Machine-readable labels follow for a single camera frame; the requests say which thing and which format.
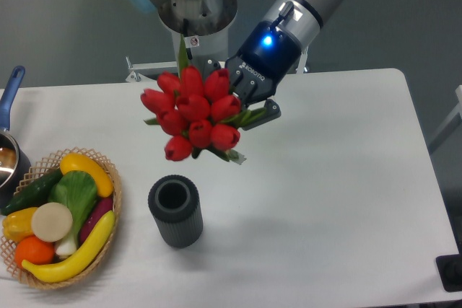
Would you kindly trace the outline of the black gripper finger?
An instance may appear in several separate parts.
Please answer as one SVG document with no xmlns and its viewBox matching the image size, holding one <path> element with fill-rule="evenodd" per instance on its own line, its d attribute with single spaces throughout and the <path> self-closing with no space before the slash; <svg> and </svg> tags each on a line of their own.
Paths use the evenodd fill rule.
<svg viewBox="0 0 462 308">
<path fill-rule="evenodd" d="M 213 72 L 222 70 L 224 66 L 213 58 L 205 60 L 202 68 L 202 79 L 207 79 Z"/>
<path fill-rule="evenodd" d="M 279 105 L 273 99 L 267 99 L 262 107 L 249 110 L 248 115 L 241 121 L 240 127 L 248 131 L 277 119 L 281 114 Z"/>
</svg>

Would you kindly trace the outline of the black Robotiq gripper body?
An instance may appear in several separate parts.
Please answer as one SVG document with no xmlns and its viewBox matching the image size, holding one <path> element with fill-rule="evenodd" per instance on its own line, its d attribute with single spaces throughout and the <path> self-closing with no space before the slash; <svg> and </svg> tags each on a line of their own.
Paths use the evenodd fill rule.
<svg viewBox="0 0 462 308">
<path fill-rule="evenodd" d="M 300 47 L 292 36 L 269 21 L 258 23 L 225 62 L 233 92 L 243 105 L 268 99 L 299 57 Z"/>
</svg>

